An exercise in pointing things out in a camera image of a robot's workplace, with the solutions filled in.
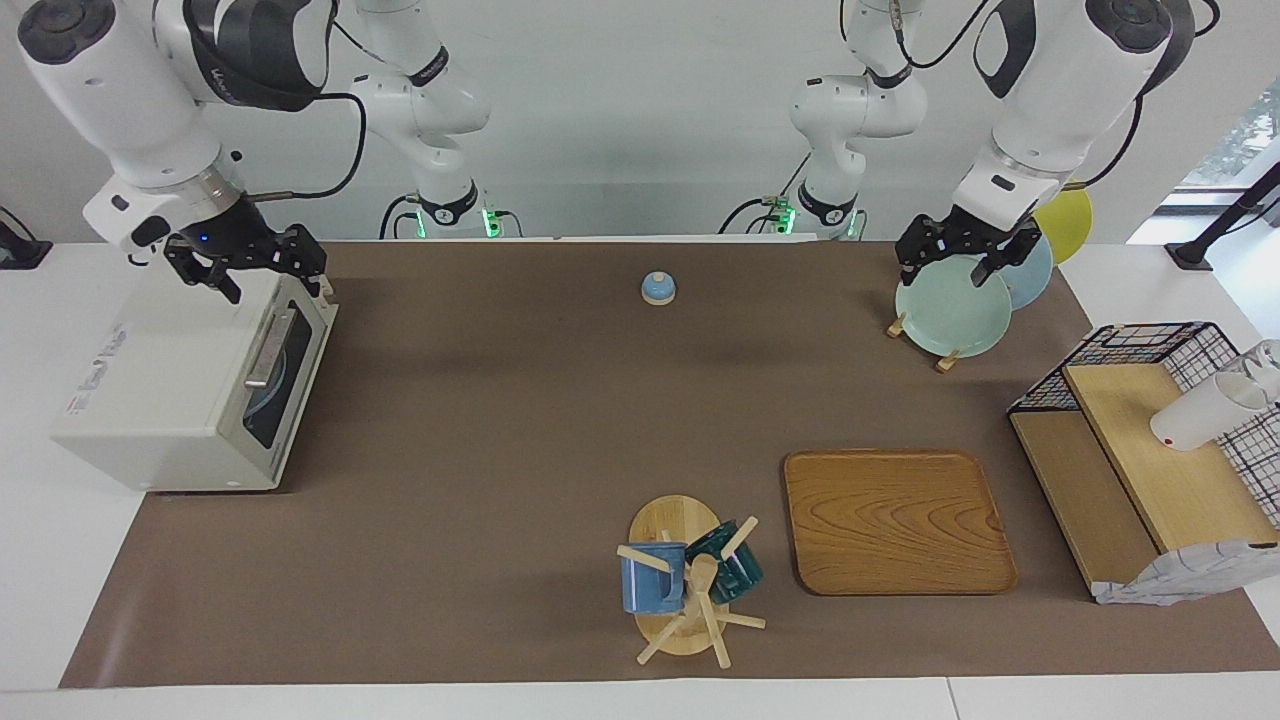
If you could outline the wooden mug tree stand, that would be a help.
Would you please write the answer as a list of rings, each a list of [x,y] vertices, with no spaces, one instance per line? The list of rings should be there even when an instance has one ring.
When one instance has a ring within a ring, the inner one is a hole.
[[[616,548],[617,557],[632,559],[654,569],[664,564],[646,553],[626,547],[639,542],[680,542],[686,547],[695,539],[718,527],[722,521],[703,501],[686,495],[666,495],[644,505],[631,521],[628,538]],[[724,548],[722,557],[727,559],[756,528],[754,516],[739,523],[737,534]],[[669,615],[632,615],[634,621],[645,639],[645,647],[636,661],[649,664],[657,655],[694,656],[712,651],[722,670],[732,666],[724,633],[730,626],[745,626],[763,630],[764,618],[735,612],[731,603],[713,603],[709,596],[716,579],[718,562],[710,555],[699,555],[692,564],[684,564],[684,609]]]

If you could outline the light blue serving plate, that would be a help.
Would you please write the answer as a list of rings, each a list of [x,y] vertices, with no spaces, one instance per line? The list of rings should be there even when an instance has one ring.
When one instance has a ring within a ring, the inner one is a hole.
[[[243,428],[264,448],[275,443],[288,402],[294,372],[291,370],[291,351],[283,350],[271,369],[268,384],[255,389],[242,416]]]

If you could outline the wooden rectangular tray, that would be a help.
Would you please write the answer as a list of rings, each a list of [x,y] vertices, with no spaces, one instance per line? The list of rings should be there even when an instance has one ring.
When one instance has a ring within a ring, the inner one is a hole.
[[[955,448],[782,462],[795,574],[819,597],[995,596],[1019,573],[980,461]]]

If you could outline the wooden shelf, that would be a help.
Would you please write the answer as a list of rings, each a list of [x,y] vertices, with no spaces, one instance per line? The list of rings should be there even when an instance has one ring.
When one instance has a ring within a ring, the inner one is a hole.
[[[1151,418],[1180,389],[1158,364],[1065,366],[1064,396],[1009,413],[1096,603],[1169,606],[1280,577],[1280,527],[1217,447]]]

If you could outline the clear glass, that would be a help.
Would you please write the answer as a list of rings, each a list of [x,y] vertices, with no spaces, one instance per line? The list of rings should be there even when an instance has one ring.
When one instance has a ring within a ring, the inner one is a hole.
[[[1238,398],[1248,407],[1280,404],[1280,340],[1262,340],[1236,359],[1242,388]]]

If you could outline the light blue racked plate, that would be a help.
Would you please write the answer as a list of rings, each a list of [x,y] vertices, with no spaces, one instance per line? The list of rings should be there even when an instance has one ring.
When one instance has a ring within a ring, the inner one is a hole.
[[[1047,288],[1053,272],[1053,255],[1048,240],[1041,236],[1020,265],[1006,265],[989,278],[998,277],[1007,288],[1011,309],[1016,313],[1034,302]]]

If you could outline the yellow plate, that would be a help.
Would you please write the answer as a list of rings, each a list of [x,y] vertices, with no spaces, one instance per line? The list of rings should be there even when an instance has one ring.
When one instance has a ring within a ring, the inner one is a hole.
[[[1053,264],[1073,258],[1091,236],[1094,209],[1087,190],[1064,190],[1032,213],[1050,243]]]

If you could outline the wooden plate rack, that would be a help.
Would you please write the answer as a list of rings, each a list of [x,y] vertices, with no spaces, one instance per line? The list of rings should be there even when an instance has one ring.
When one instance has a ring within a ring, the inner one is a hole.
[[[884,333],[890,338],[904,337],[906,334],[906,320],[908,320],[908,314],[906,313],[900,313],[895,318],[895,320],[886,328]],[[946,356],[941,356],[937,360],[937,363],[934,364],[934,370],[938,372],[940,374],[948,373],[955,366],[955,364],[959,361],[960,352],[961,352],[960,348],[954,348]]]

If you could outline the pale green plate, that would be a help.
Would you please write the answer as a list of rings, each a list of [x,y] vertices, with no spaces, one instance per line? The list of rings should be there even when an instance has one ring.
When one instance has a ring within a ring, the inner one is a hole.
[[[975,258],[957,255],[924,266],[911,284],[895,291],[895,313],[916,347],[938,357],[974,357],[1007,333],[1012,299],[997,275],[974,286]]]

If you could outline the blue mug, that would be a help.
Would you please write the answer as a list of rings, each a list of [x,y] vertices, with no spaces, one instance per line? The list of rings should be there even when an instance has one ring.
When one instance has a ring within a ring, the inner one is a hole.
[[[686,544],[639,542],[626,547],[660,560],[664,568],[654,569],[632,559],[620,560],[623,610],[632,615],[669,615],[681,611]]]

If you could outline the brown table mat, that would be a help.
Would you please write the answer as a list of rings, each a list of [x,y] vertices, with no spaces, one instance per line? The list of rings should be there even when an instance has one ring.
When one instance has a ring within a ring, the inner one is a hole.
[[[1005,416],[1089,331],[1061,279],[948,374],[884,331],[887,243],[334,243],[340,310],[268,495],[150,495],[65,688],[717,676],[636,664],[616,546],[690,495],[758,518],[731,678],[1280,669],[1240,592],[1097,605]],[[672,304],[640,295],[669,273]],[[782,462],[955,448],[1019,573],[988,597],[808,593]]]

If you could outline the black slanted monitor stand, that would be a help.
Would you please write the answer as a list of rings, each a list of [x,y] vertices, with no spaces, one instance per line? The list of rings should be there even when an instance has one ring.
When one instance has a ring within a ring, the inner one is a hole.
[[[1276,160],[1240,197],[1189,242],[1166,243],[1164,251],[1184,272],[1212,272],[1207,255],[1215,242],[1248,227],[1280,208],[1280,160]]]

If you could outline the white marbled cloth liner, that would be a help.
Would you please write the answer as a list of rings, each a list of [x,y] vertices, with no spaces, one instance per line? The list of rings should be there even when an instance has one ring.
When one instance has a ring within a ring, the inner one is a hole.
[[[1171,605],[1280,577],[1280,527],[1252,498],[1216,439],[1164,446],[1152,407],[1085,411],[1156,555],[1126,582],[1092,582],[1101,603]]]

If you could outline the beige toaster oven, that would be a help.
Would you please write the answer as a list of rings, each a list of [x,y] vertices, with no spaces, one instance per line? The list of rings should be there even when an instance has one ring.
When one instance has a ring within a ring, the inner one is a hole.
[[[275,489],[338,305],[292,275],[237,272],[238,305],[151,263],[116,314],[51,439],[138,492]],[[294,372],[275,443],[243,428],[283,350]]]

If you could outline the dark green mug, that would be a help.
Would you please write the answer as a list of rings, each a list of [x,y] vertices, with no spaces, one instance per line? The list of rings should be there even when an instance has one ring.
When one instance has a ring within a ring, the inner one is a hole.
[[[685,560],[692,564],[699,555],[710,555],[717,562],[717,575],[709,596],[713,603],[732,603],[760,584],[764,571],[750,546],[742,542],[727,559],[722,557],[730,541],[737,534],[739,524],[730,519],[695,539],[685,550]]]

